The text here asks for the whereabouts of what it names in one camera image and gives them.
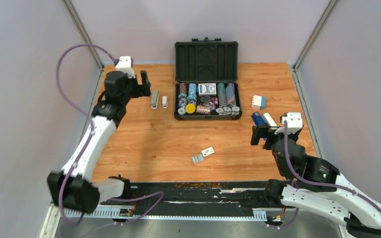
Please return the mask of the grey staple strip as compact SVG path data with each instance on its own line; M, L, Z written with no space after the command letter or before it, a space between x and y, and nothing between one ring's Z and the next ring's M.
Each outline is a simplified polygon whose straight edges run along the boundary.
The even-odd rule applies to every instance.
M193 157L191 158L191 161L192 161L194 164L199 163L199 162L202 162L202 161L204 161L204 160L205 160L205 157L204 157L203 154L199 154L199 155L193 156Z

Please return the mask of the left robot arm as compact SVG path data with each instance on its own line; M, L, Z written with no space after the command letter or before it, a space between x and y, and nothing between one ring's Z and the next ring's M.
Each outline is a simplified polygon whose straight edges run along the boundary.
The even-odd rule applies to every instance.
M151 96L147 71L140 71L140 76L141 84L135 75L123 71L106 74L105 90L98 97L80 144L63 168L59 172L50 172L47 177L52 200L59 208L89 214L101 202L112 198L120 205L131 201L128 179L118 175L103 182L92 182L91 178L106 143L126 115L129 101Z

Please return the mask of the black poker chip case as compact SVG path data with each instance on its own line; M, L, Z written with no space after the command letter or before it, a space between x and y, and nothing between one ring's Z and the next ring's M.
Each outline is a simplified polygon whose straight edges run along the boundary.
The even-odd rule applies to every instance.
M175 43L175 102L177 120L237 120L242 114L236 41L192 39ZM217 94L200 96L198 84L216 83ZM193 114L187 104L195 104Z

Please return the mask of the blue playing card deck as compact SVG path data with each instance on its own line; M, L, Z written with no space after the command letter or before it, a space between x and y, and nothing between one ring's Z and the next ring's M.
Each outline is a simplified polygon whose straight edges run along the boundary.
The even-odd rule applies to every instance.
M200 83L198 84L198 94L200 96L214 96L217 94L216 83Z

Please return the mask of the yellow dealer chip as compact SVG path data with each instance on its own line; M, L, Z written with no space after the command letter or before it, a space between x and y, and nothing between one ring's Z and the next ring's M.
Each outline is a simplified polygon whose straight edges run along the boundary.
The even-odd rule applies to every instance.
M187 104L186 105L186 113L193 114L196 111L196 105L195 104Z

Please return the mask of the white blue toy block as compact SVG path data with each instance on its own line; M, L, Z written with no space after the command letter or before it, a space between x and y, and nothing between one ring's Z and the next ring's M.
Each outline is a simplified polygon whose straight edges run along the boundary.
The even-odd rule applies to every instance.
M266 98L264 96L253 95L251 107L255 109L264 110L266 105Z

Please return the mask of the small white stapler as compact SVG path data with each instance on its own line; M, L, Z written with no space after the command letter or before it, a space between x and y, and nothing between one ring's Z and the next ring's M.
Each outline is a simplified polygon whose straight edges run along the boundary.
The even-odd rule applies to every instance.
M162 97L162 108L166 109L168 107L168 97L163 96Z

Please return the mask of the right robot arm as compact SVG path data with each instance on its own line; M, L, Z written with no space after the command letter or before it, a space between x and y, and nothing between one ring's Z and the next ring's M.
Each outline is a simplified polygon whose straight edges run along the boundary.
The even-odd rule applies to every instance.
M252 127L251 145L264 138L285 183L269 179L263 199L266 205L301 208L344 227L355 238L381 238L381 202L371 199L348 181L329 161L310 156L297 144L301 129L288 126Z

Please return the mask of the blue stapler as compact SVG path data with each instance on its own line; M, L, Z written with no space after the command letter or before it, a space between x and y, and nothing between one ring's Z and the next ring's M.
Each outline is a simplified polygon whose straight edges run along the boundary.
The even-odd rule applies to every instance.
M254 122L254 125L256 127L260 126L260 125L268 125L265 120L263 119L262 115L259 113L259 112L254 112L252 113L251 115L251 118Z

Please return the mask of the grey green white stapler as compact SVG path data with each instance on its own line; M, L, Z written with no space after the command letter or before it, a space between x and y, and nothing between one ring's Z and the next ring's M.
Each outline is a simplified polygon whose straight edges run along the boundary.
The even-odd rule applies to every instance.
M151 109L154 109L154 110L157 109L158 103L159 103L159 90L155 89L151 93L151 100L150 100Z

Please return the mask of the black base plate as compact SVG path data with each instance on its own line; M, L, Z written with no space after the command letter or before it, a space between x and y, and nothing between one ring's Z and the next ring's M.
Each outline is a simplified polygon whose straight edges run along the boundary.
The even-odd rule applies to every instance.
M253 209L282 213L283 206L264 199L265 181L136 182L130 197L135 213L152 216L249 217Z

